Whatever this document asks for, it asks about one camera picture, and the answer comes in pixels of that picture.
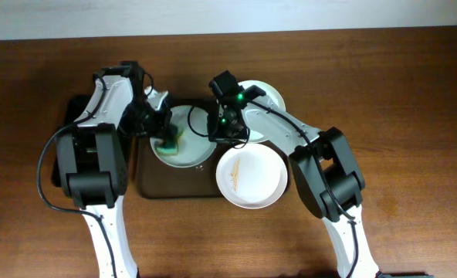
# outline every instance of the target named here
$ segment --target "wooden table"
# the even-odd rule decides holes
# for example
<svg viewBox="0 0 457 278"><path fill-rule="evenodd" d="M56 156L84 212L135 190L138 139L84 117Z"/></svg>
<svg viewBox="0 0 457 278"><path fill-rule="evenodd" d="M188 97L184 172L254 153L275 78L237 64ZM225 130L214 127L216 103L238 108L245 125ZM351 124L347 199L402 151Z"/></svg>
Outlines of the wooden table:
<svg viewBox="0 0 457 278"><path fill-rule="evenodd" d="M209 96L208 81L229 69L272 84L308 124L339 127L366 178L364 228L377 264L457 277L457 27L0 42L0 277L98 276L82 218L39 199L36 160L66 101L93 92L92 72L127 59L176 97ZM71 206L49 182L53 158L44 190ZM336 267L323 223L293 184L276 204L248 211L223 198L147 200L132 181L124 218L142 276Z"/></svg>

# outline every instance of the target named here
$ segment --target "white bowl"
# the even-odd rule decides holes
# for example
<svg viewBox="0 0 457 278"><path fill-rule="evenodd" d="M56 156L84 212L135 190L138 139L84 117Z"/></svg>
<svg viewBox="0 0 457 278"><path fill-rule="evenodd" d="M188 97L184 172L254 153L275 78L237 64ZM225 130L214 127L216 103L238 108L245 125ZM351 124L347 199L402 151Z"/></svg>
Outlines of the white bowl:
<svg viewBox="0 0 457 278"><path fill-rule="evenodd" d="M232 204L244 209L261 209L276 202L285 191L287 178L282 158L261 144L231 148L223 154L216 168L220 192Z"/></svg>

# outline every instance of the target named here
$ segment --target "black cable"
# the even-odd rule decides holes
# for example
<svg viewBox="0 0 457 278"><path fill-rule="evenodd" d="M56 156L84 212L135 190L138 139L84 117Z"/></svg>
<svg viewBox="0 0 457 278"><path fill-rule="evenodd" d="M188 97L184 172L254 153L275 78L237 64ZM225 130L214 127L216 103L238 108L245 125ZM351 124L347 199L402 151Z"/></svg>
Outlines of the black cable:
<svg viewBox="0 0 457 278"><path fill-rule="evenodd" d="M146 98L148 98L150 96L150 94L153 92L153 89L154 89L154 80L153 80L153 76L151 74L149 74L149 72L147 72L146 70L143 70L144 74L146 74L148 76L148 78L150 79L150 86L151 86L151 89L150 89L150 92L147 93L146 95Z"/></svg>
<svg viewBox="0 0 457 278"><path fill-rule="evenodd" d="M264 106L262 104L256 103L255 101L250 100L249 102L251 104L256 105L257 107L259 107L259 108L261 108L263 110L266 110L268 113L275 114L276 116L281 117L282 119L284 119L284 121L289 123L293 128L296 129L297 132L299 132L300 136L302 138L304 138L304 140L306 141L307 145L310 147L310 150L313 152L314 161L315 161L315 163L316 163L316 165L318 167L318 172L321 175L321 179L323 180L324 187L327 190L328 195L331 197L332 202L338 208L338 211L341 212L347 219L349 219L348 223L350 224L350 226L352 228L352 234L354 236L355 258L354 258L354 262L352 264L352 268L350 269L350 272L347 275L347 278L350 278L352 276L352 274L354 273L355 266L357 265L357 261L359 259L359 244L357 242L357 233L356 233L356 230L355 230L355 225L356 225L356 222L354 221L355 217L350 215L348 212L346 212L344 210L344 208L342 208L342 206L340 205L340 203L337 200L337 197L335 197L335 194L331 191L330 185L328 185L327 179L326 179L326 177L325 177L325 175L323 173L323 169L321 168L320 160L318 159L315 150L311 148L311 141L307 137L306 132L304 132L300 127L297 126L297 124L292 122L285 115L283 115L283 114L281 114L281 113L279 113L277 111L274 111L273 109L268 108L268 107L266 107L266 106Z"/></svg>
<svg viewBox="0 0 457 278"><path fill-rule="evenodd" d="M245 127L245 129L247 130L247 139L245 140L244 144L241 147L236 147L235 144L232 143L232 138L230 138L231 148L240 150L249 143L249 137L251 136L251 130L248 127Z"/></svg>
<svg viewBox="0 0 457 278"><path fill-rule="evenodd" d="M349 274L346 278L351 278L352 274L354 274L355 266L357 265L357 261L359 260L359 242L357 241L357 232L355 230L356 222L354 220L349 220L348 223L350 224L350 228L352 229L352 236L354 237L354 249L355 249L355 256L354 262L352 263L352 267L350 268Z"/></svg>
<svg viewBox="0 0 457 278"><path fill-rule="evenodd" d="M45 205L47 205L49 208L57 211L57 212L66 212L66 213L73 213L73 214L78 214L78 215L88 215L89 217L92 217L98 222L98 225L100 226L100 229L103 233L103 237L105 238L105 243L107 244L109 253L110 253L110 259L112 262L112 271L113 271L113 277L117 278L117 271L115 269L115 258L113 257L113 250L112 250L112 245L110 244L110 240L108 239L107 232L105 231L105 226L102 223L101 216L99 217L98 215L95 215L91 212L86 212L82 211L79 209L71 209L71 208L60 208L58 206L52 205L49 200L45 197L43 194L42 190L42 180L41 180L41 170L42 170L42 163L43 163L43 158L45 157L46 152L48 151L50 145L52 142L55 140L57 136L59 136L61 133L64 131L70 130L71 128L76 127L78 124L84 123L85 121L93 118L93 116L96 114L96 112L100 109L100 106L105 99L105 94L107 93L107 85L105 84L105 80L103 80L103 77L93 74L93 77L96 79L100 80L100 82L103 85L102 89L102 95L100 96L100 99L98 100L98 103L96 104L95 108L91 113L88 113L88 116L84 117L82 120L77 120L71 124L66 125L65 127L60 128L57 132L55 132L50 139L45 143L45 146L43 147L42 153L39 156L38 159L38 164L36 165L36 188L38 189L38 193L40 195L40 198L45 202Z"/></svg>
<svg viewBox="0 0 457 278"><path fill-rule="evenodd" d="M200 137L207 137L208 134L200 134L199 132L195 131L195 129L194 129L194 128L192 127L192 125L191 125L191 114L192 114L192 111L193 111L196 107L198 107L198 106L192 105L192 106L191 106L191 109L189 109L189 113L188 113L188 126L189 126L189 128L191 129L191 131L192 131L194 134L196 134L196 135L198 135L198 136L200 136Z"/></svg>
<svg viewBox="0 0 457 278"><path fill-rule="evenodd" d="M341 212L343 215L345 215L345 217L347 217L349 220L354 220L355 217L353 217L352 215L348 214L344 208L342 208L342 206L340 205L340 203L338 202L337 200L337 197L335 197L335 194L331 191L331 188L330 186L328 185L328 182L327 182L327 179L326 177L324 176L324 173L323 173L323 169L321 168L321 163L320 163L320 160L318 159L316 153L315 153L315 150L313 150L311 148L311 141L309 140L309 138L307 137L306 135L306 132L304 132L300 127L297 126L297 124L295 124L294 122L292 122L288 117L285 117L284 115L282 115L281 113L277 112L277 111L274 111L273 109L271 108L268 108L262 104L259 104L255 101L252 101L250 100L249 101L251 104L254 104L256 105L257 107L261 108L261 109L264 109L266 111L268 111L269 113L272 113L272 114L275 114L276 116L278 117L281 117L282 119L284 119L284 121L286 121L287 123L289 123L293 128L295 128L297 130L297 132L299 132L300 136L302 138L304 138L304 140L306 141L307 145L310 147L310 150L313 152L313 158L314 158L314 161L316 162L316 165L318 167L318 170L319 170L319 173L321 175L321 179L323 180L323 183L324 183L324 187L325 189L327 190L327 193L328 195L330 196L332 202L335 204L335 206L337 207L338 211Z"/></svg>

